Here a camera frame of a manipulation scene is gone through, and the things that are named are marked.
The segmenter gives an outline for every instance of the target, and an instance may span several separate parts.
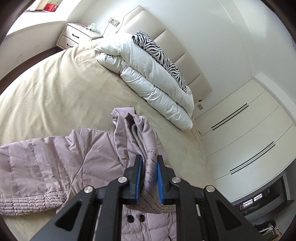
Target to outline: pink puffer jacket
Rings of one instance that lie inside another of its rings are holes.
[[[83,187],[106,186],[145,160],[139,204],[123,207],[121,240],[176,240],[174,206],[158,200],[157,155],[167,155],[148,121],[134,108],[111,113],[115,132],[76,129],[68,137],[30,139],[0,147],[0,214],[23,215],[63,207]]]

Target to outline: bed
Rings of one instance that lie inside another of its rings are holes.
[[[148,33],[177,65],[194,101],[211,91],[203,73],[176,37],[138,6],[124,18],[119,32]],[[115,107],[134,107],[157,132],[169,164],[192,185],[213,183],[203,144],[193,124],[180,130],[94,58],[100,40],[59,52],[20,75],[0,95],[0,143],[54,135],[67,136],[74,128],[114,131],[110,113]],[[18,240],[30,238],[56,210],[19,217],[3,216]]]

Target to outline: metal screw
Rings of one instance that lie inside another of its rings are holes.
[[[181,181],[181,178],[179,178],[179,177],[173,177],[172,178],[173,183],[179,183],[180,181]]]
[[[207,186],[206,188],[205,188],[208,192],[213,192],[213,191],[215,191],[215,188],[213,187],[213,186]]]
[[[127,180],[128,180],[128,179],[127,179],[126,177],[120,177],[120,178],[118,178],[118,181],[119,181],[120,183],[125,183]]]
[[[87,186],[84,188],[84,192],[86,192],[86,193],[90,193],[90,192],[92,192],[92,190],[93,190],[93,188],[91,186]]]

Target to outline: red box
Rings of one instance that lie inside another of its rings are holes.
[[[54,5],[54,4],[46,4],[44,10],[45,11],[49,11],[49,12],[55,12],[55,10],[57,9],[58,5]]]

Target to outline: folded white duvet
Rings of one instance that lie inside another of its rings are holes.
[[[121,78],[154,109],[178,128],[192,128],[194,102],[191,90],[180,89],[174,78],[130,34],[120,33],[100,40],[95,58]]]

